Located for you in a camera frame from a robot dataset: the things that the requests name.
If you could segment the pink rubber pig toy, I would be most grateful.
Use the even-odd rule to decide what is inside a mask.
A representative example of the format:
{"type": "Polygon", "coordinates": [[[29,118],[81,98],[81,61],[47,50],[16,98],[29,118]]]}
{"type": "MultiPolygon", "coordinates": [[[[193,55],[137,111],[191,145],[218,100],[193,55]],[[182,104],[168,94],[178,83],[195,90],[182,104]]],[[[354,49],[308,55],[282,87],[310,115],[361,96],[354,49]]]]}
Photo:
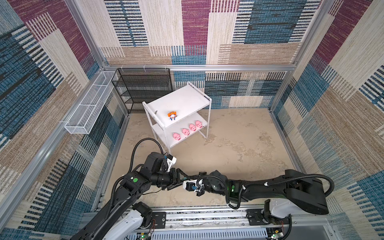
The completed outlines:
{"type": "Polygon", "coordinates": [[[196,126],[194,124],[189,124],[189,128],[193,132],[195,132],[197,130],[197,128],[196,128],[196,126]]]}
{"type": "Polygon", "coordinates": [[[189,131],[188,129],[185,129],[185,128],[182,129],[182,133],[183,133],[185,136],[189,136],[189,135],[190,135],[190,131],[189,131]]]}
{"type": "Polygon", "coordinates": [[[201,129],[203,127],[203,123],[200,121],[196,121],[195,124],[196,124],[196,127],[199,129],[201,129]]]}
{"type": "Polygon", "coordinates": [[[176,141],[180,141],[181,140],[181,135],[179,133],[173,133],[173,138],[176,140],[176,141]]]}

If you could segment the orange crab Doraemon figure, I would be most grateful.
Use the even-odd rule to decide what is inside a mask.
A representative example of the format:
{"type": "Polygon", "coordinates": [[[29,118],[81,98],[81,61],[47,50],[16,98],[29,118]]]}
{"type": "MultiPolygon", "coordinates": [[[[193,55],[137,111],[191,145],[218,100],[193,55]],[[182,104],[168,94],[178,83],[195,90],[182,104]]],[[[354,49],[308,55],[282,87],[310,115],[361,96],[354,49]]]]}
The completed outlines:
{"type": "Polygon", "coordinates": [[[168,113],[168,118],[171,120],[171,121],[175,121],[176,120],[176,117],[177,117],[177,112],[176,111],[171,111],[168,113]]]}

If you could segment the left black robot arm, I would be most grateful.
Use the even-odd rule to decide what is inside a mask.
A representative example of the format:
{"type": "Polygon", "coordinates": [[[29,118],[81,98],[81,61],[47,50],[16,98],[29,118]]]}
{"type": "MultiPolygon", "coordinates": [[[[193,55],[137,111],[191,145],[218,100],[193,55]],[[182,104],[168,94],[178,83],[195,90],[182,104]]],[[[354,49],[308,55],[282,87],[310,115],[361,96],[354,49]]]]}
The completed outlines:
{"type": "Polygon", "coordinates": [[[148,155],[142,165],[130,165],[118,178],[106,205],[71,238],[73,240],[119,240],[151,222],[152,210],[138,199],[151,186],[172,190],[181,186],[180,170],[173,166],[176,157],[163,150],[148,155]]]}

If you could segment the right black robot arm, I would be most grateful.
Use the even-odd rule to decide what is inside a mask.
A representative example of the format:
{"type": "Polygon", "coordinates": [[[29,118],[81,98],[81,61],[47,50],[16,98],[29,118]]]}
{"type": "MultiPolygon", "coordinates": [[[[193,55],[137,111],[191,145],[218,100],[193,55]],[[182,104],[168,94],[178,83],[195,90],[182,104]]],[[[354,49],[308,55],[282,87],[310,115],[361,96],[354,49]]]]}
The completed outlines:
{"type": "Polygon", "coordinates": [[[265,222],[270,219],[284,219],[301,210],[313,215],[327,215],[329,209],[326,198],[335,188],[334,181],[325,175],[303,174],[286,170],[276,178],[245,181],[230,180],[219,171],[209,175],[200,174],[196,180],[184,185],[197,196],[212,193],[225,197],[226,204],[233,210],[242,202],[266,199],[263,215],[265,222]]]}

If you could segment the white two-tier metal shelf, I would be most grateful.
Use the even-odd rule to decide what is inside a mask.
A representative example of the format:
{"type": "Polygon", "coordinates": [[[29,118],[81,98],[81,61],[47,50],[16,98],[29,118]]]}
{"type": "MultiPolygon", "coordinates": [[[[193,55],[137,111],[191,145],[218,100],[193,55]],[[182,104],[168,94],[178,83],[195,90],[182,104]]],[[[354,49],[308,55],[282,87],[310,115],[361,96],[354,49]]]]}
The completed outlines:
{"type": "Polygon", "coordinates": [[[155,139],[164,144],[168,153],[171,153],[173,147],[196,133],[205,139],[209,135],[212,99],[191,82],[151,103],[143,102],[143,107],[155,139]],[[171,111],[177,112],[175,121],[168,118],[168,113],[171,111]],[[201,129],[196,127],[197,130],[193,132],[189,124],[196,125],[196,121],[202,122],[203,127],[201,129]],[[190,131],[189,136],[182,133],[183,128],[190,131]],[[179,133],[181,140],[176,141],[173,133],[179,133]]]}

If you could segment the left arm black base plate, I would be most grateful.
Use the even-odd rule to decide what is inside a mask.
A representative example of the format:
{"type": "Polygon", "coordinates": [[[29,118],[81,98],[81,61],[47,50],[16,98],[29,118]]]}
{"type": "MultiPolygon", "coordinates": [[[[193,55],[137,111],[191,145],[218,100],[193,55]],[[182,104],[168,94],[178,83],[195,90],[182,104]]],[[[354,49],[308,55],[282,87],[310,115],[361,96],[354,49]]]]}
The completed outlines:
{"type": "Polygon", "coordinates": [[[151,212],[143,218],[141,229],[164,229],[166,227],[166,212],[151,212]]]}

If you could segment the aluminium front rail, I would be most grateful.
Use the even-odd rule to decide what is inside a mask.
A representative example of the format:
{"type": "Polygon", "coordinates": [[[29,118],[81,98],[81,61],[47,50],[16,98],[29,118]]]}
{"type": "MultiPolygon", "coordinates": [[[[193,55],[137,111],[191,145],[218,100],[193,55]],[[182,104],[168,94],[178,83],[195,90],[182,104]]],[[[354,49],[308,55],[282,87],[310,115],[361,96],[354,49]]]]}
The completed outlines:
{"type": "MultiPolygon", "coordinates": [[[[223,206],[206,209],[153,208],[152,212],[166,212],[164,229],[138,228],[120,240],[340,240],[341,234],[328,217],[293,215],[288,225],[250,226],[248,209],[262,209],[245,205],[238,210],[223,206]]],[[[86,214],[81,229],[97,213],[86,214]]]]}

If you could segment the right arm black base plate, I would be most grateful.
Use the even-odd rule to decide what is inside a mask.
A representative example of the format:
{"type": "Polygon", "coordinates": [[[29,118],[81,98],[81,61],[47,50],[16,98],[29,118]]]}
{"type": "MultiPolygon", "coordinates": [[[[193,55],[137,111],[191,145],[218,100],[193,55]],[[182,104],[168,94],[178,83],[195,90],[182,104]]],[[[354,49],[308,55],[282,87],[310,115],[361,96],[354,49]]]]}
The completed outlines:
{"type": "Polygon", "coordinates": [[[248,209],[246,218],[250,226],[288,225],[290,223],[289,217],[279,219],[271,214],[264,213],[264,209],[248,209]]]}

